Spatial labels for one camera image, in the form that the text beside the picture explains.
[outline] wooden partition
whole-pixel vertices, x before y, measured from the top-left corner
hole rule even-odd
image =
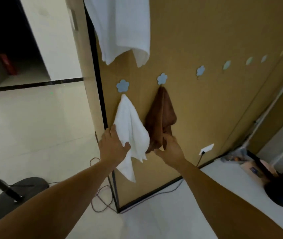
[[[177,115],[173,134],[193,164],[200,149],[214,143],[201,161],[207,162],[231,147],[283,81],[283,0],[150,0],[150,11],[146,65],[137,68],[132,52],[126,52],[107,66],[97,43],[108,126],[120,101],[121,79],[129,82],[126,95],[144,121],[164,72]],[[231,66],[223,71],[227,60]],[[206,70],[197,79],[201,65]],[[132,159],[136,183],[115,170],[120,206],[179,176],[153,152],[147,159]]]

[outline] person's right hand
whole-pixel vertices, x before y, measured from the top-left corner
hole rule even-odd
[[[161,157],[167,165],[178,170],[178,168],[186,162],[181,147],[174,136],[164,133],[163,137],[167,141],[166,150],[154,149],[154,152]]]

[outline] white towel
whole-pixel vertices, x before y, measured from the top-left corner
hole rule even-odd
[[[129,142],[131,146],[117,169],[127,179],[136,182],[131,157],[137,158],[141,162],[147,160],[145,153],[149,147],[149,134],[140,121],[135,107],[125,94],[121,96],[114,124],[122,145]]]
[[[84,0],[107,65],[130,49],[138,67],[150,49],[149,0]]]

